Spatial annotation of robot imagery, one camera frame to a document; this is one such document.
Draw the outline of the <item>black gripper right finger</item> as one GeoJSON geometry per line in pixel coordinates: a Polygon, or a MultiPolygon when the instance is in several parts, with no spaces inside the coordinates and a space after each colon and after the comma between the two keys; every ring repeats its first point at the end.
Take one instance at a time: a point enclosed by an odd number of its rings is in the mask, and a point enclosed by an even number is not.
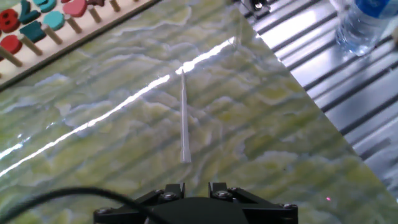
{"type": "Polygon", "coordinates": [[[227,188],[225,182],[209,182],[208,195],[237,205],[248,223],[298,224],[296,204],[272,203],[240,187],[227,188]]]}

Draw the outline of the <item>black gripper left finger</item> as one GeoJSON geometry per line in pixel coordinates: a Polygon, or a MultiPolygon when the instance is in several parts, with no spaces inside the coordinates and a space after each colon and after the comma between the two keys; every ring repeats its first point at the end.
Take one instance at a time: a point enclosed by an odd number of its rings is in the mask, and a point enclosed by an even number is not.
{"type": "MultiPolygon", "coordinates": [[[[153,190],[136,199],[136,202],[152,210],[158,205],[185,198],[185,183],[167,184],[165,189],[153,190]]],[[[104,207],[93,212],[93,223],[145,224],[149,220],[136,209],[123,205],[119,208],[104,207]]]]}

